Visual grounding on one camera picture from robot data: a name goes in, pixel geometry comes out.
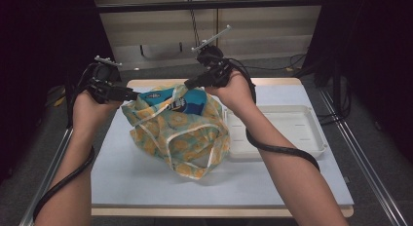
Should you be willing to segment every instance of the black curtain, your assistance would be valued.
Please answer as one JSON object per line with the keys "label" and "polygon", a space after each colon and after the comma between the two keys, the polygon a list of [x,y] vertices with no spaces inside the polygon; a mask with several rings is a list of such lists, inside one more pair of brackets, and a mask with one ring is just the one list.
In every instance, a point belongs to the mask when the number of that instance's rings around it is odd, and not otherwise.
{"label": "black curtain", "polygon": [[349,1],[321,8],[303,69],[324,86],[339,66],[353,93],[413,162],[413,0]]}
{"label": "black curtain", "polygon": [[0,0],[3,179],[28,145],[47,92],[112,57],[94,0]]}

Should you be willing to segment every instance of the white table surface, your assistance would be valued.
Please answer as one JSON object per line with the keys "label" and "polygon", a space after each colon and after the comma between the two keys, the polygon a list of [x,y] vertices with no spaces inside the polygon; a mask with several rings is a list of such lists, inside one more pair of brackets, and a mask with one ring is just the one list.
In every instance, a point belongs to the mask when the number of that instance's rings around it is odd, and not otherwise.
{"label": "white table surface", "polygon": [[[133,89],[147,92],[152,88]],[[257,105],[312,107],[301,85],[257,86],[256,91]],[[130,130],[132,126],[119,109],[92,170],[93,208],[284,207],[262,162],[227,159],[201,180],[193,180],[137,148]],[[338,204],[352,206],[353,199],[331,149],[327,147],[317,161]]]}

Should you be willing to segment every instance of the table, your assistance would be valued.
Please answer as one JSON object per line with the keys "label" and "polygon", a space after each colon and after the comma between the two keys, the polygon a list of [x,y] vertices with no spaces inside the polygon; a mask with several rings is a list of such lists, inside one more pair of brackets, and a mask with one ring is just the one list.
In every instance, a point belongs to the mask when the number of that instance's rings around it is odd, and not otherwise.
{"label": "table", "polygon": [[[175,80],[133,80],[146,92]],[[253,79],[257,104],[311,106],[298,79]],[[291,217],[262,162],[225,160],[201,180],[179,176],[163,161],[146,155],[129,136],[132,129],[116,112],[92,170],[92,215],[153,217]],[[318,162],[321,174],[346,217],[353,199],[328,148]]]}

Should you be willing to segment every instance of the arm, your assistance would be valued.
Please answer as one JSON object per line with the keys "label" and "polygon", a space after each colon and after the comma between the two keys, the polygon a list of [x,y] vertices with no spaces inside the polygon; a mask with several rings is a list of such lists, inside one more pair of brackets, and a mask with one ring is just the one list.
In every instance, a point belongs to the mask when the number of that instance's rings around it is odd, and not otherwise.
{"label": "arm", "polygon": [[[233,72],[225,88],[206,88],[243,121],[251,135],[267,145],[296,149],[261,113],[243,75]],[[283,201],[300,225],[348,225],[319,171],[294,156],[259,150]]]}
{"label": "arm", "polygon": [[[78,95],[73,109],[73,133],[51,186],[88,159],[94,134],[120,102],[98,104],[88,93]],[[91,224],[91,167],[59,190],[43,206],[35,225]]]}

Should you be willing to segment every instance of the blue object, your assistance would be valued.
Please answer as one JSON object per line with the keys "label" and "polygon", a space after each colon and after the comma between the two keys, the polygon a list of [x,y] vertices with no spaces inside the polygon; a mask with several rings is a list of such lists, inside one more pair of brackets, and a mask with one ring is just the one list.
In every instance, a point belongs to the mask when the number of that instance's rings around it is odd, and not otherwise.
{"label": "blue object", "polygon": [[[140,94],[149,106],[157,105],[172,97],[173,88],[163,91],[154,91]],[[201,90],[189,90],[183,97],[178,98],[169,105],[167,110],[182,112],[186,114],[202,115],[207,103],[207,93]]]}

